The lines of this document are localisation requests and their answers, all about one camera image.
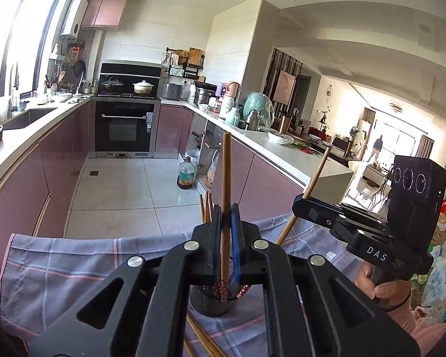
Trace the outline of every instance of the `purple plaid towel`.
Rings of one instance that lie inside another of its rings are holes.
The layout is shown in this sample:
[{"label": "purple plaid towel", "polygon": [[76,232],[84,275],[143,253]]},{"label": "purple plaid towel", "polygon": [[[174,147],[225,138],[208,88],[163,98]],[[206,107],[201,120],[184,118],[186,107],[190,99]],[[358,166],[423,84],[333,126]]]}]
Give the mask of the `purple plaid towel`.
[{"label": "purple plaid towel", "polygon": [[[262,237],[275,242],[290,216],[256,222]],[[69,240],[12,235],[0,281],[1,325],[29,342],[131,255],[163,256],[190,236]],[[361,264],[327,229],[302,219],[283,248],[300,257],[324,255],[350,279]],[[261,286],[251,288],[219,318],[200,315],[190,303],[188,309],[228,357],[267,355]],[[207,355],[189,325],[186,337],[198,356]]]}]

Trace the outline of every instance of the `tiled floor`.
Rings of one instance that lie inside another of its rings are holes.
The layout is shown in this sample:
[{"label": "tiled floor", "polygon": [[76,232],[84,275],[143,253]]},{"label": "tiled floor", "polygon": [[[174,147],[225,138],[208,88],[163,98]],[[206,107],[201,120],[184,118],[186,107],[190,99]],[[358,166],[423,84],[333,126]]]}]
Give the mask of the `tiled floor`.
[{"label": "tiled floor", "polygon": [[199,193],[195,188],[177,186],[178,164],[177,159],[88,159],[66,237],[104,239],[191,232],[201,224]]}]

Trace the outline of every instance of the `white countertop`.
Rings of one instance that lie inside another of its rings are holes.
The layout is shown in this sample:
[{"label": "white countertop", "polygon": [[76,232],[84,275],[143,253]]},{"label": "white countertop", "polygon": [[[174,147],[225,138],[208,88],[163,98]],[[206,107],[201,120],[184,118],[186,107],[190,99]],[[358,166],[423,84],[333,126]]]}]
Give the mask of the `white countertop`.
[{"label": "white countertop", "polygon": [[47,103],[36,105],[29,103],[23,112],[14,112],[13,118],[36,108],[55,108],[55,110],[42,116],[31,125],[23,129],[4,130],[3,140],[0,142],[0,179],[13,163],[49,129],[71,114],[74,110],[89,102],[85,99],[79,103]]},{"label": "white countertop", "polygon": [[[292,145],[277,145],[269,142],[268,134],[260,131],[241,130],[228,125],[218,118],[217,114],[206,113],[193,103],[186,101],[174,101],[162,99],[161,104],[186,107],[213,122],[218,127],[232,134],[232,136],[243,142],[261,156],[265,157],[274,165],[280,167],[289,175],[304,185],[308,185],[312,175],[317,170],[321,157],[315,154],[307,154]],[[322,169],[320,177],[352,174],[353,171],[337,161],[329,158]]]}]

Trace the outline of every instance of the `white casserole pot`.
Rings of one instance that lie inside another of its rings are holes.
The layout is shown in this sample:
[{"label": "white casserole pot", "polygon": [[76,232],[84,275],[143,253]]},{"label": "white casserole pot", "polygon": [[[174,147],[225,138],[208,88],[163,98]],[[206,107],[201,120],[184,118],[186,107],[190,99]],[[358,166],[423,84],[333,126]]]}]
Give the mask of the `white casserole pot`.
[{"label": "white casserole pot", "polygon": [[149,94],[152,91],[153,84],[147,83],[145,80],[134,83],[134,91],[137,94]]}]

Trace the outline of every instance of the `human hand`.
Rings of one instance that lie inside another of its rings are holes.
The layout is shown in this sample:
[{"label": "human hand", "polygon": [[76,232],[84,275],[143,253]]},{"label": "human hand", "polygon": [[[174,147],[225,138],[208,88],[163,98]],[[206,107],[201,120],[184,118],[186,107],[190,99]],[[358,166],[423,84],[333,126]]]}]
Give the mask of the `human hand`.
[{"label": "human hand", "polygon": [[386,300],[386,306],[397,306],[408,297],[412,283],[409,280],[393,280],[381,283],[378,286],[370,280],[372,265],[363,261],[353,283],[362,290],[370,299],[375,297]]}]

